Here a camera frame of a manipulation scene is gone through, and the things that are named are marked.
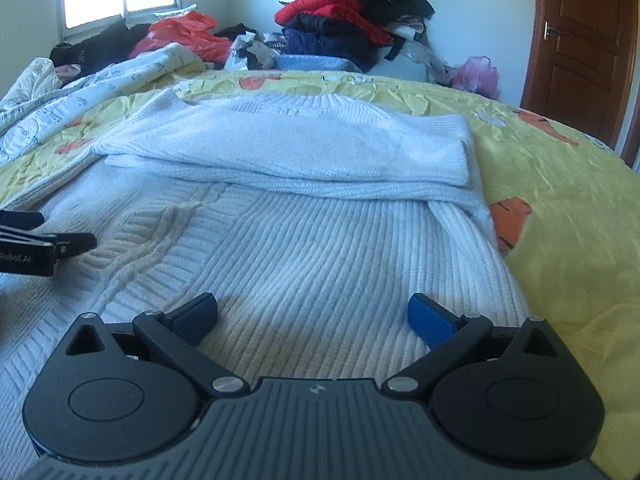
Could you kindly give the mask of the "red plastic bag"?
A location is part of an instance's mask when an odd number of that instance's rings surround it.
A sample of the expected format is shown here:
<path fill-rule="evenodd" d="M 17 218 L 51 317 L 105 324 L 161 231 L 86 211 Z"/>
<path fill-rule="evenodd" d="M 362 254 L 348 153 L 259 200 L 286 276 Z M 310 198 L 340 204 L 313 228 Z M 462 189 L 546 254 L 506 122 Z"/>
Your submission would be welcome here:
<path fill-rule="evenodd" d="M 141 53 L 176 42 L 204 62 L 224 64 L 229 56 L 231 41 L 212 34 L 216 26 L 214 18 L 195 10 L 173 18 L 163 18 L 149 27 L 148 33 L 136 44 L 129 57 L 135 58 Z"/>

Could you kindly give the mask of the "light blue knit garment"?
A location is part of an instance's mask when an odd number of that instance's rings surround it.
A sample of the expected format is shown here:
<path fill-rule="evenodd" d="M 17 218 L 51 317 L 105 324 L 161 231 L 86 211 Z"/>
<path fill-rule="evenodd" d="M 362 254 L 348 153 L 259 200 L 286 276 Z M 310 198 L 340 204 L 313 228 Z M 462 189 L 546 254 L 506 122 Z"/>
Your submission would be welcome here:
<path fill-rule="evenodd" d="M 346 58 L 334 56 L 282 54 L 273 59 L 275 70 L 302 70 L 303 72 L 349 72 L 361 74 L 360 68 Z"/>

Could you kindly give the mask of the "red garment on pile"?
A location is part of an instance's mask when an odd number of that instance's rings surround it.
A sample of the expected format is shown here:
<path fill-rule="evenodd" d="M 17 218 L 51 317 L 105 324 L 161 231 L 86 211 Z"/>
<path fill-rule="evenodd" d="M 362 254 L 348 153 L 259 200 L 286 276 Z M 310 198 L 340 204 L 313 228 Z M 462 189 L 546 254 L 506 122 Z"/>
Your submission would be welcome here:
<path fill-rule="evenodd" d="M 285 26 L 299 14 L 352 24 L 377 46 L 388 46 L 393 41 L 384 28 L 372 24 L 360 14 L 358 0 L 293 0 L 274 14 L 274 21 L 280 26 Z"/>

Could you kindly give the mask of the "navy blue garment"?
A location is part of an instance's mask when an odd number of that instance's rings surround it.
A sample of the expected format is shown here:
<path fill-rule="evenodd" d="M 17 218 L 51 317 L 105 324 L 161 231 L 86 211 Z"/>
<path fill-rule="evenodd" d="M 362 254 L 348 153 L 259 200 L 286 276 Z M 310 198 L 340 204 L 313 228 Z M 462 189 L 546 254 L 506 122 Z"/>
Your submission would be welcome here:
<path fill-rule="evenodd" d="M 348 21 L 301 13 L 287 22 L 282 32 L 288 54 L 344 58 L 363 73 L 376 64 L 378 47 Z"/>

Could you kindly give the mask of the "yellow carrot print bedspread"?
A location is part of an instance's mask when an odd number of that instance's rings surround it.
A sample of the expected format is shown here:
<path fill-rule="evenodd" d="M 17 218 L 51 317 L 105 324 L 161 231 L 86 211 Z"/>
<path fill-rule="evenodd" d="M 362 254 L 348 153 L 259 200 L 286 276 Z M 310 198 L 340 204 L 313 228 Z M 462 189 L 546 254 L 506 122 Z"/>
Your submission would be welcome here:
<path fill-rule="evenodd" d="M 594 461 L 639 471 L 639 177 L 558 122 L 431 84 L 346 73 L 225 73 L 189 66 L 106 101 L 1 171 L 1 203 L 47 176 L 162 89 L 187 100 L 336 94 L 413 116 L 468 118 L 502 258 L 527 312 L 546 318 L 605 404 Z"/>

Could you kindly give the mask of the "black clothes by window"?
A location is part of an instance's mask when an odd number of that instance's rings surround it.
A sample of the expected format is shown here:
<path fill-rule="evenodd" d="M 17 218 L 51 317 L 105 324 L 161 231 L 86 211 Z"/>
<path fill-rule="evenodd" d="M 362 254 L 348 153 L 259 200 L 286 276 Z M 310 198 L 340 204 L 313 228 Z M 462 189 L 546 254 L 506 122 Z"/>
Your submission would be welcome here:
<path fill-rule="evenodd" d="M 149 29 L 150 24 L 129 27 L 122 18 L 77 44 L 57 44 L 49 58 L 55 67 L 78 65 L 81 77 L 94 74 L 106 66 L 126 61 Z"/>

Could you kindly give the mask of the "white knit sweater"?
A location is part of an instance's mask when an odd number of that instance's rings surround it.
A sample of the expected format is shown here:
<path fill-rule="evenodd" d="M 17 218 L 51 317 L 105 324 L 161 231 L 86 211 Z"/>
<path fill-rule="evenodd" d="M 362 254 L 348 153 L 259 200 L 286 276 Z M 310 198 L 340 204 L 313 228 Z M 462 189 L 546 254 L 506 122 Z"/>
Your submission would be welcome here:
<path fill-rule="evenodd" d="M 35 458 L 26 392 L 78 314 L 127 322 L 202 292 L 206 354 L 262 375 L 383 379 L 425 352 L 416 292 L 518 325 L 468 122 L 346 96 L 190 101 L 165 90 L 20 192 L 49 232 L 98 244 L 52 278 L 1 279 L 1 474 Z"/>

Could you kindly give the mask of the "brown wooden door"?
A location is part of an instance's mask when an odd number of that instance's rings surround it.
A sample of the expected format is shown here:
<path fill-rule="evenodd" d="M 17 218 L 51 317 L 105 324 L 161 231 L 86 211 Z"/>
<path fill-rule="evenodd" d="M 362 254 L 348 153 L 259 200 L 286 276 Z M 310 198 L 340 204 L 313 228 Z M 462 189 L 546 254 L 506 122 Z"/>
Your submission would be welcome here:
<path fill-rule="evenodd" d="M 638 0 L 536 0 L 521 107 L 614 148 L 637 32 Z"/>

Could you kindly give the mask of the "white text print quilt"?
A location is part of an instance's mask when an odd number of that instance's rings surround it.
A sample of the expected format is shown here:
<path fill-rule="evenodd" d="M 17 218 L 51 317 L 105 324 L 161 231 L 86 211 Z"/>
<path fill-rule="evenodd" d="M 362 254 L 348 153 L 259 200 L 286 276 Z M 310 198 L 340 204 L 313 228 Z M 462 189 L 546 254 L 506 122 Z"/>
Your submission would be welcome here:
<path fill-rule="evenodd" d="M 6 166 L 38 148 L 93 107 L 130 96 L 191 65 L 199 70 L 205 67 L 197 55 L 173 42 L 9 107 L 1 113 L 1 165 Z"/>

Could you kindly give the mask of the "pink plastic bag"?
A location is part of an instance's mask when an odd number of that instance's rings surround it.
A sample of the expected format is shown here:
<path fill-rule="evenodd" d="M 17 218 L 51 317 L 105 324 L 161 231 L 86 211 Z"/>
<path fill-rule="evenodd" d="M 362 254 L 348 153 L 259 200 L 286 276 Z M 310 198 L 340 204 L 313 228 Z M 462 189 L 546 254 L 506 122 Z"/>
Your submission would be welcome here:
<path fill-rule="evenodd" d="M 451 87 L 495 100 L 499 94 L 498 70 L 488 56 L 471 56 L 452 77 Z"/>

